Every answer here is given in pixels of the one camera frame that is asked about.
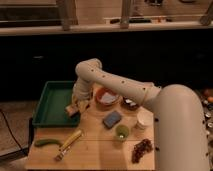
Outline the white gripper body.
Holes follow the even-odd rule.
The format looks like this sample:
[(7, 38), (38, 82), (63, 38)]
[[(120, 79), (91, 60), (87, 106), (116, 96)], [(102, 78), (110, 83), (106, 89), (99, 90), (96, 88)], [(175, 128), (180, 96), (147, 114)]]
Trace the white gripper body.
[(77, 81), (73, 86), (72, 105), (78, 101), (92, 98), (92, 84), (90, 82)]

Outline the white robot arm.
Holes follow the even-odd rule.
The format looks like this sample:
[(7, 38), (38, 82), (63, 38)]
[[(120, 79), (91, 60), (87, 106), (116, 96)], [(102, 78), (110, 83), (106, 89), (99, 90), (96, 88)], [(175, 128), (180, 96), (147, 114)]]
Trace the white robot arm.
[(100, 84), (154, 114), (156, 171), (210, 171), (204, 110), (198, 95), (181, 84), (160, 88), (102, 70), (99, 59), (78, 63), (73, 95), (88, 100)]

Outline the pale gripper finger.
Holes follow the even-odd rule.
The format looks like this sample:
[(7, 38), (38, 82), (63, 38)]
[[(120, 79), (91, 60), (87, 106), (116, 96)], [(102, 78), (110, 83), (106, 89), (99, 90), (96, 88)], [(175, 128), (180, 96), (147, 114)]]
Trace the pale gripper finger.
[(76, 104), (73, 104), (72, 106), (76, 106), (79, 109), (79, 113), (83, 113), (89, 107), (89, 101), (88, 100), (78, 101)]

